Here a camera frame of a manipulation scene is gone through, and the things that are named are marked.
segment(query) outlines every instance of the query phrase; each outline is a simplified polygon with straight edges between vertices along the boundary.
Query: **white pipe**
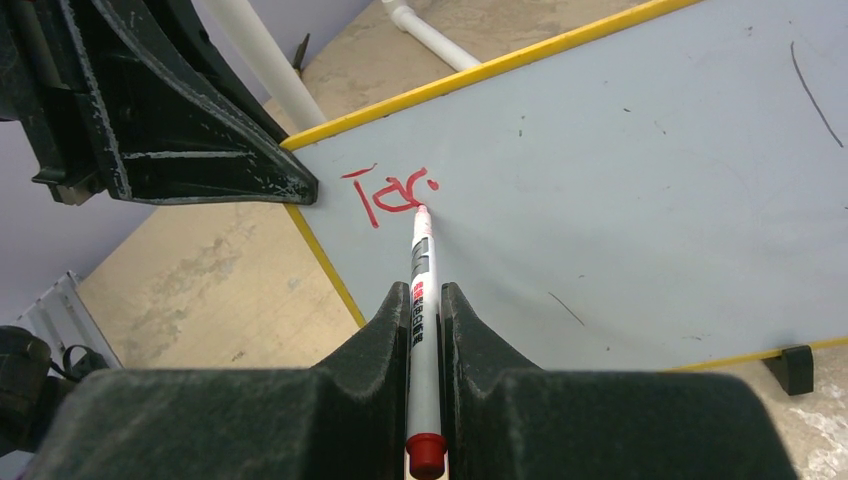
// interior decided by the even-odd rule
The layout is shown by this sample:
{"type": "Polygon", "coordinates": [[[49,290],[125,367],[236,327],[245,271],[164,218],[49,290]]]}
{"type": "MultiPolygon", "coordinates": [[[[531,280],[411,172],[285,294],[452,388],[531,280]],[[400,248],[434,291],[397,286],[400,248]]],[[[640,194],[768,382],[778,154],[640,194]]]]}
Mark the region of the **white pipe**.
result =
{"type": "Polygon", "coordinates": [[[438,30],[431,27],[427,22],[421,20],[415,11],[407,5],[406,0],[382,0],[389,18],[402,32],[410,35],[423,43],[433,53],[450,65],[457,72],[467,70],[480,61],[463,50],[449,38],[442,35],[438,30]]]}
{"type": "Polygon", "coordinates": [[[307,130],[327,121],[248,0],[206,0],[206,6],[297,128],[307,130]]]}

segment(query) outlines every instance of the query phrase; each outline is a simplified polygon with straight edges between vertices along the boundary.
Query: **red marker end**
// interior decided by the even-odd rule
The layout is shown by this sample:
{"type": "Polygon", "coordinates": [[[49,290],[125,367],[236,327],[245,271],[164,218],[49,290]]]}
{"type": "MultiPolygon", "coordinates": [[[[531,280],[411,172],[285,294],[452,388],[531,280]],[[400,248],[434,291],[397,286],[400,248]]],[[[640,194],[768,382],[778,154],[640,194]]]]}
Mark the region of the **red marker end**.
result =
{"type": "Polygon", "coordinates": [[[445,473],[448,442],[435,433],[419,433],[406,441],[409,473],[418,480],[436,480],[445,473]]]}

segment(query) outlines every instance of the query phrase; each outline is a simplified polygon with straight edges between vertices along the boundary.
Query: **black rubber foot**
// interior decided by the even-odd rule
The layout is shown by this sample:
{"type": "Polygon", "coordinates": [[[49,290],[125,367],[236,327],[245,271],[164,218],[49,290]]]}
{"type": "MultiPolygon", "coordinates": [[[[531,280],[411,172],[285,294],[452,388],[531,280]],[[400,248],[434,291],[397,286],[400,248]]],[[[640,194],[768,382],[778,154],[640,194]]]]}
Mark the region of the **black rubber foot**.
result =
{"type": "Polygon", "coordinates": [[[763,360],[787,395],[813,391],[813,350],[809,345],[785,348],[779,357],[763,360]]]}

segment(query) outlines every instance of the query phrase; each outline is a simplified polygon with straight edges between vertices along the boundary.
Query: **red handwriting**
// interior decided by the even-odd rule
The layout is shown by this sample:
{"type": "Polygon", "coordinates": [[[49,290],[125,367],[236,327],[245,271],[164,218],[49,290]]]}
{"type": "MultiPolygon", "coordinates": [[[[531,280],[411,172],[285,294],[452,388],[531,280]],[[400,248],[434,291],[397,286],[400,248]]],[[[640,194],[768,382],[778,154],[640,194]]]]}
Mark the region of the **red handwriting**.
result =
{"type": "MultiPolygon", "coordinates": [[[[356,178],[360,175],[364,175],[377,166],[375,163],[370,168],[363,168],[360,170],[356,170],[354,172],[347,173],[342,175],[341,178],[356,178]]],[[[404,212],[406,210],[410,210],[413,208],[418,208],[421,205],[415,198],[414,188],[415,182],[420,178],[427,175],[427,168],[421,167],[418,171],[414,172],[409,178],[406,179],[406,184],[401,184],[400,180],[397,177],[386,177],[386,182],[388,185],[378,190],[377,193],[371,196],[371,200],[381,210],[384,210],[389,213],[398,213],[404,212]],[[383,197],[386,195],[390,195],[392,193],[397,193],[400,196],[402,202],[392,202],[393,204],[387,204],[383,201],[383,197]]],[[[427,180],[427,186],[430,187],[430,190],[436,191],[439,189],[439,183],[435,180],[427,180]]],[[[359,199],[362,201],[362,206],[365,207],[365,213],[368,214],[368,220],[371,222],[371,226],[374,228],[380,228],[380,223],[377,221],[377,216],[374,214],[374,209],[371,208],[371,204],[368,202],[368,197],[365,195],[365,191],[362,189],[362,184],[359,183],[359,180],[353,181],[353,188],[356,190],[356,193],[359,195],[359,199]]]]}

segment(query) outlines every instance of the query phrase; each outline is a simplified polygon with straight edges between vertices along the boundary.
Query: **beige floor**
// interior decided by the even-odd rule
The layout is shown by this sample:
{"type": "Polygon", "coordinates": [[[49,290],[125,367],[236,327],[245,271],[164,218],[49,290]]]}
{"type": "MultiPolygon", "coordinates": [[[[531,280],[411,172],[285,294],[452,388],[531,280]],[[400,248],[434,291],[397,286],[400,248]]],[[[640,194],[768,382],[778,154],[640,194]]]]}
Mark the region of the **beige floor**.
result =
{"type": "MultiPolygon", "coordinates": [[[[480,60],[635,3],[411,2],[480,60]]],[[[335,118],[451,73],[375,2],[309,65],[304,82],[335,118]]],[[[267,107],[289,124],[273,102],[267,107]]],[[[279,205],[158,209],[80,295],[127,367],[309,366],[357,328],[279,205]]],[[[799,398],[786,397],[760,363],[723,369],[760,395],[805,478],[848,479],[846,359],[848,348],[817,352],[816,392],[799,398]]]]}

